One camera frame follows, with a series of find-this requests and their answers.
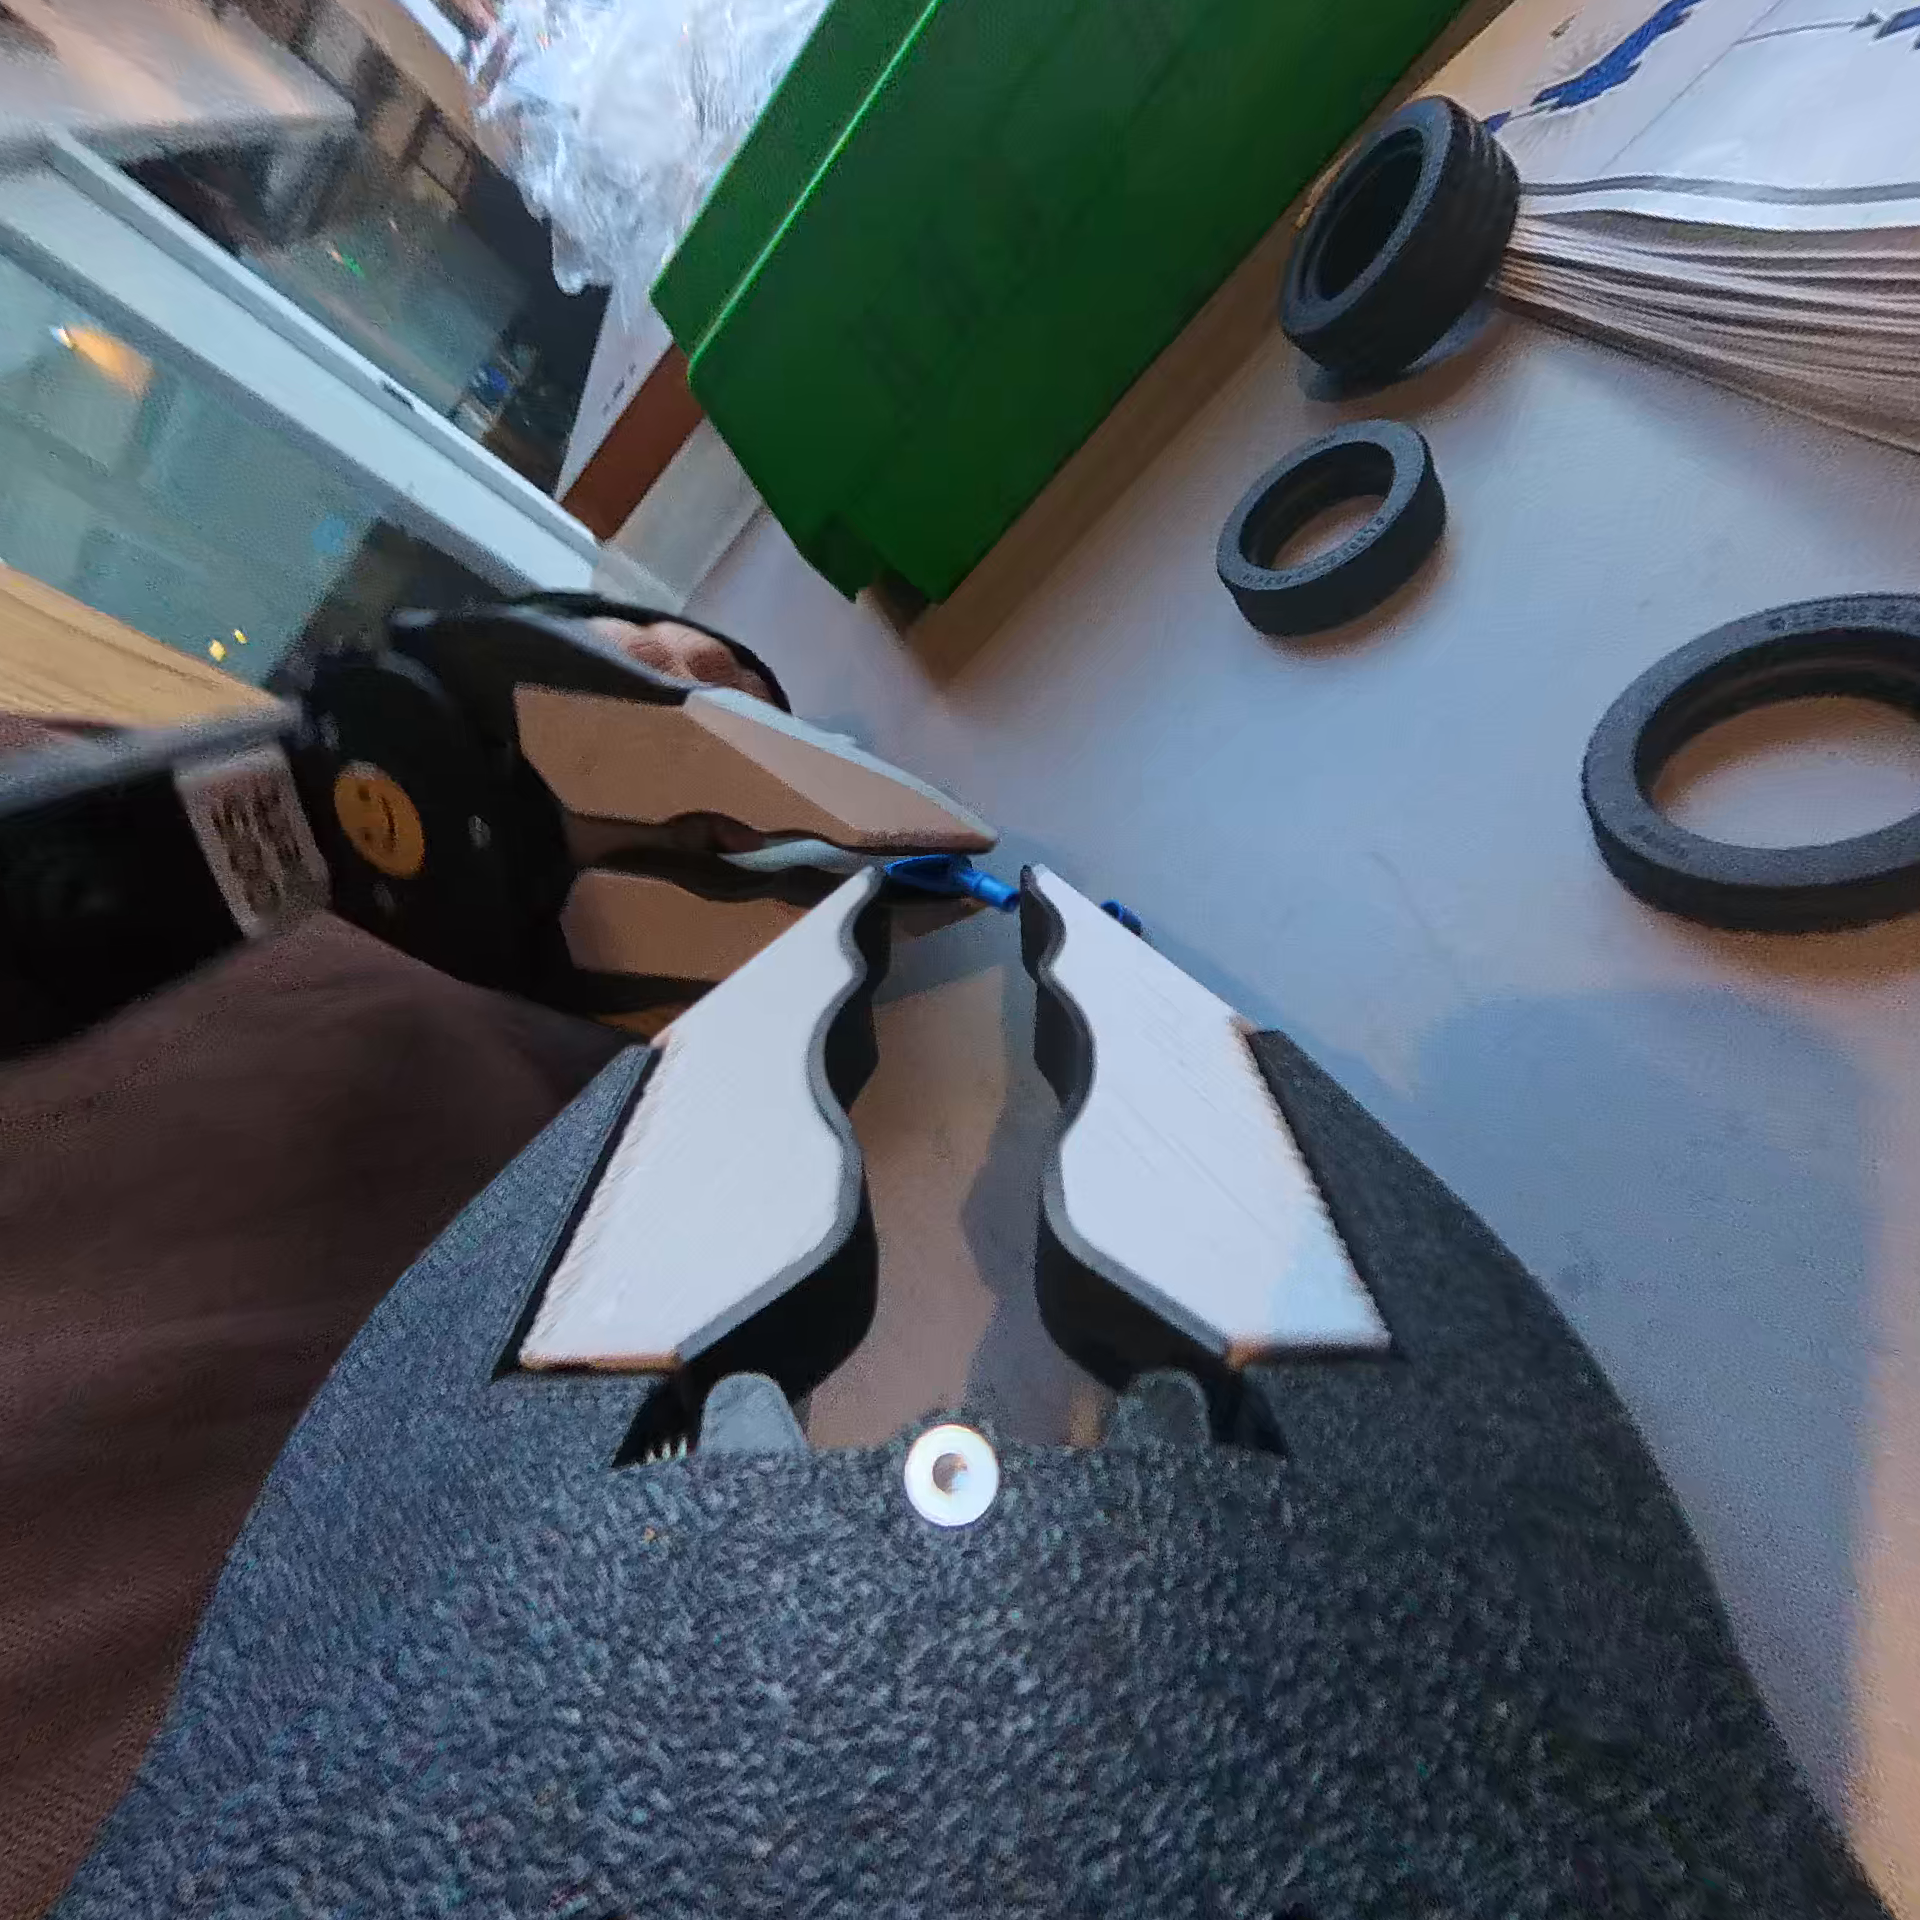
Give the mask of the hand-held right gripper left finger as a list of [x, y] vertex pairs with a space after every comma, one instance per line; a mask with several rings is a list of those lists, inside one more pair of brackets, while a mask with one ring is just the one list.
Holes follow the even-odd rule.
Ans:
[[669, 1375], [834, 1256], [862, 1169], [828, 1038], [873, 965], [842, 880], [671, 1022], [545, 1268], [517, 1361]]

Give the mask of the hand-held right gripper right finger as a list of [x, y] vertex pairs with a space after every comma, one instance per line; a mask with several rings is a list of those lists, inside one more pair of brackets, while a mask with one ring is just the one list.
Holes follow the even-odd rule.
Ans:
[[1062, 1108], [1041, 1214], [1070, 1261], [1234, 1370], [1388, 1353], [1252, 1026], [1052, 869], [1021, 874], [1021, 942]]

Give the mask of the green storage bin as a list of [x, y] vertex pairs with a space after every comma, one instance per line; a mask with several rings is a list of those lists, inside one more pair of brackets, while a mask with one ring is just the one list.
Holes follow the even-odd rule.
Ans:
[[845, 598], [943, 600], [1450, 2], [836, 2], [654, 286]]

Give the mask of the person's left hand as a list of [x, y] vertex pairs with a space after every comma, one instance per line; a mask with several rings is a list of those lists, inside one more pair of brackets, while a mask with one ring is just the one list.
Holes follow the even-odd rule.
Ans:
[[724, 636], [679, 618], [629, 618], [594, 615], [588, 626], [605, 645], [662, 678], [689, 685], [730, 688], [788, 711], [782, 684], [762, 661]]

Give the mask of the clear plastic bag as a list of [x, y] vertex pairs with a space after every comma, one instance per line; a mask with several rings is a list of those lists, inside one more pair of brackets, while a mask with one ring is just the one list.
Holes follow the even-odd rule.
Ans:
[[825, 2], [508, 2], [469, 44], [471, 121], [564, 293], [640, 318]]

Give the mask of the open instruction booklet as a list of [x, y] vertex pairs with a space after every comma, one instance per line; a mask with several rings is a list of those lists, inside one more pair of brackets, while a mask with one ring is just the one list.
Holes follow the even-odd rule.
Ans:
[[1917, 450], [1917, 5], [1513, 5], [1436, 79], [1520, 169], [1501, 300]]

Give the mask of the wooden bench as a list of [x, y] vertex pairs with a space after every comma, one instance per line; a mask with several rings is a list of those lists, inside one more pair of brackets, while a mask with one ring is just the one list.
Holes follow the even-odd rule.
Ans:
[[55, 728], [168, 728], [281, 711], [217, 665], [1, 567], [5, 714]]

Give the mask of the black toy tyre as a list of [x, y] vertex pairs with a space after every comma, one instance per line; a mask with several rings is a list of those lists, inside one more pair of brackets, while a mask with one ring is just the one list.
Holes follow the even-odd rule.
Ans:
[[[1341, 543], [1284, 560], [1321, 512], [1370, 503]], [[1397, 420], [1346, 422], [1269, 466], [1216, 538], [1216, 576], [1269, 637], [1316, 637], [1375, 613], [1428, 562], [1446, 530], [1446, 494], [1425, 437]]]
[[1334, 169], [1295, 232], [1279, 328], [1341, 381], [1421, 360], [1487, 293], [1520, 213], [1495, 129], [1442, 93], [1405, 102]]
[[1580, 790], [1604, 869], [1681, 921], [1745, 933], [1872, 927], [1917, 906], [1917, 816], [1831, 844], [1751, 847], [1681, 828], [1654, 800], [1698, 735], [1767, 706], [1860, 700], [1917, 714], [1917, 598], [1848, 591], [1716, 626], [1606, 708]]

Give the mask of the white framed glass partition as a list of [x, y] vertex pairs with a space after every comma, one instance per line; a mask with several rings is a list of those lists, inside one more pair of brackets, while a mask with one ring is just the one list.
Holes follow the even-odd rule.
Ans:
[[5, 152], [1, 557], [254, 688], [601, 545], [108, 157]]

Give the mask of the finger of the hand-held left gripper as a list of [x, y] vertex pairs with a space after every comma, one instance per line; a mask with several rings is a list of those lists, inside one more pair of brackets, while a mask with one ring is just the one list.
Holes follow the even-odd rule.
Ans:
[[517, 685], [519, 751], [570, 813], [640, 828], [713, 816], [852, 853], [983, 855], [999, 832], [942, 788], [729, 688], [676, 704]]
[[719, 897], [592, 869], [560, 909], [562, 1000], [828, 1000], [888, 974], [888, 906], [864, 880]]

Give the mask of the grey desk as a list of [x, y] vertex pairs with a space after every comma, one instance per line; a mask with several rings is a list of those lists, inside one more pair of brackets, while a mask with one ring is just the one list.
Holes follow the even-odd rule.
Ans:
[[[1729, 616], [1916, 589], [1916, 458], [1495, 310], [1377, 397], [1276, 324], [1287, 207], [943, 606], [759, 512], [688, 610], [806, 714], [1132, 904], [1546, 1285], [1712, 1558], [1744, 1657], [1916, 1914], [1916, 919], [1646, 909], [1580, 762]], [[1344, 416], [1425, 434], [1446, 538], [1370, 626], [1257, 636], [1216, 533]]]

